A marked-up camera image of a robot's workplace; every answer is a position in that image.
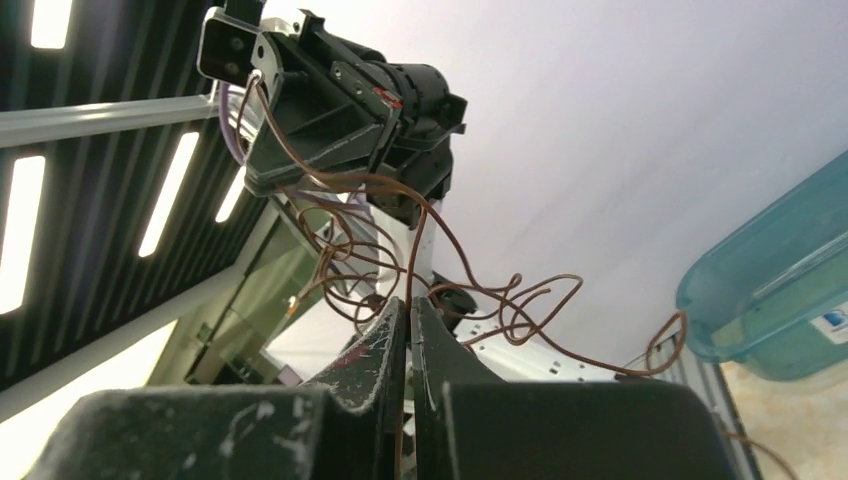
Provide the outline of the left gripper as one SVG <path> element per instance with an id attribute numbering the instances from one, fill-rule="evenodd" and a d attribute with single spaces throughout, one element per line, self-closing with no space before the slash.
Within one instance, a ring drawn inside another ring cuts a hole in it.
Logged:
<path id="1" fill-rule="evenodd" d="M 263 32 L 244 41 L 243 72 L 260 76 L 251 101 L 269 108 L 247 153 L 247 188 L 265 197 L 305 185 L 306 167 L 405 180 L 425 156 L 426 172 L 444 176 L 439 162 L 465 130 L 466 100 L 436 68 L 391 63 L 303 15 L 298 39 Z"/>

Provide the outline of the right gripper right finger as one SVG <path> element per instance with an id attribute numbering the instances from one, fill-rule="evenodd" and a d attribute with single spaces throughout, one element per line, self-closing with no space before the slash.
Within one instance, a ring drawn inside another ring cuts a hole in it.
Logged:
<path id="1" fill-rule="evenodd" d="M 732 479 L 690 389 L 657 380 L 507 382 L 424 298 L 410 307 L 421 479 Z"/>

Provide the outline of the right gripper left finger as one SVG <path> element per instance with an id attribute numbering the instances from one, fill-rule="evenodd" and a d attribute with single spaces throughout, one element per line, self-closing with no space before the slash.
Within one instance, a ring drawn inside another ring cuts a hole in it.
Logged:
<path id="1" fill-rule="evenodd" d="M 32 479 L 396 479 L 403 301 L 297 387 L 105 390 L 60 420 Z"/>

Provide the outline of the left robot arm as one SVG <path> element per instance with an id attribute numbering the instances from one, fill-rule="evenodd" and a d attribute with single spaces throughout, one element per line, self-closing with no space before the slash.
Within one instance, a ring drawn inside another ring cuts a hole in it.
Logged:
<path id="1" fill-rule="evenodd" d="M 246 89 L 265 118 L 248 155 L 260 193 L 288 187 L 361 192 L 375 213 L 384 296 L 435 298 L 430 241 L 446 231 L 450 138 L 464 131 L 465 99 L 424 64 L 393 64 L 330 34 L 321 17 L 262 20 Z"/>

